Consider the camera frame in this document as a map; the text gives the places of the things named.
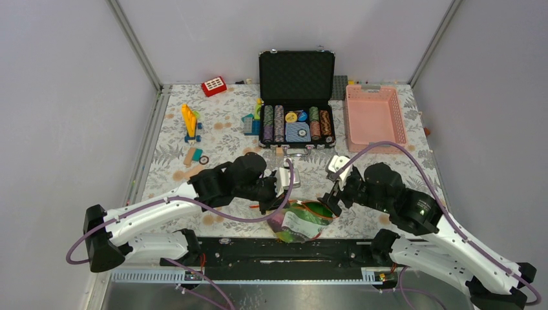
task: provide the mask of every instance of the gray wall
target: gray wall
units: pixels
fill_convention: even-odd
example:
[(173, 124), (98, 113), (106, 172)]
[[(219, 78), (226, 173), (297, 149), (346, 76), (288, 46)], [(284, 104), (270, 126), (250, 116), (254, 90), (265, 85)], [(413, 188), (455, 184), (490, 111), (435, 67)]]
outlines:
[(79, 309), (65, 253), (121, 206), (155, 91), (106, 1), (2, 1), (0, 46), (0, 309)]
[(451, 0), (120, 0), (164, 83), (258, 80), (258, 53), (337, 53), (335, 73), (407, 81)]
[(548, 297), (548, 2), (464, 1), (416, 97), (457, 219)]

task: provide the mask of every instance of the poker chip case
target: poker chip case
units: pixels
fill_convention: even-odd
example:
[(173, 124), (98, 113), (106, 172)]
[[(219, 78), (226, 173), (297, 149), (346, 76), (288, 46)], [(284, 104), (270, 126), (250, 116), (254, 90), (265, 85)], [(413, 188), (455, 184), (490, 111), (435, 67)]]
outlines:
[[(329, 100), (333, 90), (335, 53), (272, 50), (260, 53), (258, 60), (263, 102), (259, 146), (283, 147), (286, 152), (287, 149), (307, 149), (305, 154), (311, 149), (334, 147), (337, 138)], [(290, 112), (298, 113), (299, 120), (287, 123), (286, 115)], [(306, 113), (306, 121), (300, 121), (304, 117), (302, 112)], [(295, 117), (291, 115), (288, 119), (294, 121)], [(307, 135), (302, 135), (303, 127), (305, 131), (308, 127)]]

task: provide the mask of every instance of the pink plastic basket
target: pink plastic basket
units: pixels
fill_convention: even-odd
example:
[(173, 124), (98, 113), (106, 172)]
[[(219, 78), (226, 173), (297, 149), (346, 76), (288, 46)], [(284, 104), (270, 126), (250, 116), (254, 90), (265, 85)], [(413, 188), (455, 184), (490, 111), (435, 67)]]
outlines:
[[(407, 132), (394, 87), (348, 85), (344, 105), (346, 144), (359, 152), (378, 141), (407, 145)], [(376, 147), (375, 153), (396, 153), (395, 147)]]

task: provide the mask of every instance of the floral tablecloth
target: floral tablecloth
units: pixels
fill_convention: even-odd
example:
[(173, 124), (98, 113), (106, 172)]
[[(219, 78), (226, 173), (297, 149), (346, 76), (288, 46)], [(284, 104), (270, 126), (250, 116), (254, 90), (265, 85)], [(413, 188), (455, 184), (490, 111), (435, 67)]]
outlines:
[[(398, 90), (405, 116), (405, 127), (409, 139), (407, 149), (420, 162), (430, 181), (436, 187), (437, 194), (443, 199), (436, 167), (428, 147), (412, 89), (409, 85), (394, 86)], [(187, 173), (194, 166), (199, 165), (194, 162), (191, 168), (187, 168), (183, 164), (186, 152), (190, 148), (189, 144), (184, 142), (186, 128), (181, 117), (183, 104), (198, 111), (199, 121), (204, 125), (204, 129), (200, 133), (202, 141), (195, 147), (204, 150), (203, 155), (209, 157), (206, 169), (226, 161), (233, 161), (236, 157), (249, 151), (262, 155), (268, 164), (267, 169), (279, 167), (282, 160), (276, 157), (273, 150), (261, 149), (257, 146), (258, 137), (245, 136), (242, 133), (241, 118), (253, 113), (258, 97), (258, 85), (231, 85), (227, 91), (210, 98), (205, 97), (200, 85), (173, 85), (142, 199), (152, 198), (179, 186), (188, 178)], [(333, 149), (314, 149), (310, 156), (294, 160), (295, 168), (300, 172), (302, 185), (293, 190), (292, 198), (308, 200), (329, 192), (333, 183), (326, 179), (325, 166), (328, 160), (336, 154), (349, 157), (354, 154), (348, 152), (346, 147), (343, 102), (331, 101), (330, 104), (333, 108), (337, 145)], [(381, 161), (400, 173), (404, 182), (411, 189), (428, 192), (417, 169), (404, 154), (366, 154), (355, 165), (363, 173), (365, 167)], [(254, 203), (237, 198), (230, 205), (219, 209), (222, 212), (244, 218), (261, 216), (256, 209), (249, 208), (252, 204)], [(234, 222), (210, 212), (167, 222), (161, 227), (153, 229), (152, 232), (171, 232), (182, 228), (193, 229), (198, 236), (275, 236), (266, 222)], [(341, 216), (323, 231), (321, 237), (373, 238), (380, 228), (398, 231), (388, 221), (387, 214), (354, 205), (348, 210), (343, 210)]]

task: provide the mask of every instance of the red toy block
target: red toy block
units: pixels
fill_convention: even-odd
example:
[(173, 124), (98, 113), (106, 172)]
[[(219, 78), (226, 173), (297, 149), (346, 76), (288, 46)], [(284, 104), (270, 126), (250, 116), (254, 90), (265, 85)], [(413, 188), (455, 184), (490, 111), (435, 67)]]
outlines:
[(222, 77), (218, 76), (214, 79), (210, 79), (207, 82), (202, 83), (202, 90), (207, 97), (211, 97), (215, 94), (226, 90), (226, 84)]

